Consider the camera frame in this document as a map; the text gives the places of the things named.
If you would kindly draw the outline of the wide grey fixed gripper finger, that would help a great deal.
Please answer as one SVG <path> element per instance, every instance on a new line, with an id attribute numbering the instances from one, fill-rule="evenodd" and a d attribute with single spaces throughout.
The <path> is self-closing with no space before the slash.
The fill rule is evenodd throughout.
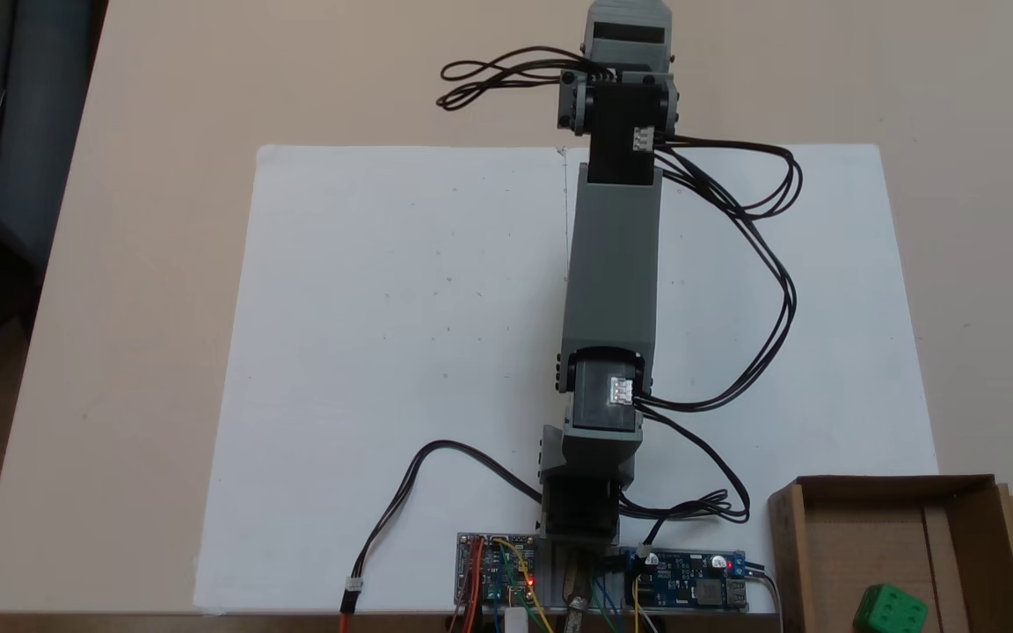
<path id="1" fill-rule="evenodd" d="M 588 7 L 590 23 L 672 25 L 673 13 L 659 0 L 598 0 Z"/>

